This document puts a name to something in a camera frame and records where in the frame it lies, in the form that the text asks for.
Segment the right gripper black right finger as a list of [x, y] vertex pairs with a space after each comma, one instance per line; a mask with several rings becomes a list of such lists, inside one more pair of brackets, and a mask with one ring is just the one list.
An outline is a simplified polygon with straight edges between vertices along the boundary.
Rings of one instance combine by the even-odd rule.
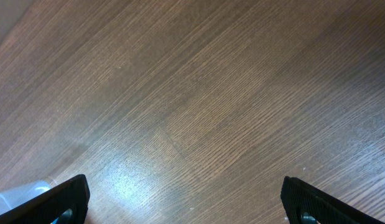
[[281, 201], [290, 224], [384, 224], [296, 177], [284, 177]]

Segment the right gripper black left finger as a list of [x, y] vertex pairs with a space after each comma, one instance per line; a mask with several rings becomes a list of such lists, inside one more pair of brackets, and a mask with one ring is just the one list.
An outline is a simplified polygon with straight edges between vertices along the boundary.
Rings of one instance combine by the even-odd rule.
[[79, 174], [3, 213], [0, 215], [0, 224], [84, 224], [89, 200], [86, 176]]

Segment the clear plastic container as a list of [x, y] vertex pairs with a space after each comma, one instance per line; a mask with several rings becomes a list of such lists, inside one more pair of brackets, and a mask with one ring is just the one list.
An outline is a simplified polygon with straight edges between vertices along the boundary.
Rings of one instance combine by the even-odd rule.
[[49, 191], [51, 186], [43, 180], [31, 182], [0, 192], [0, 215]]

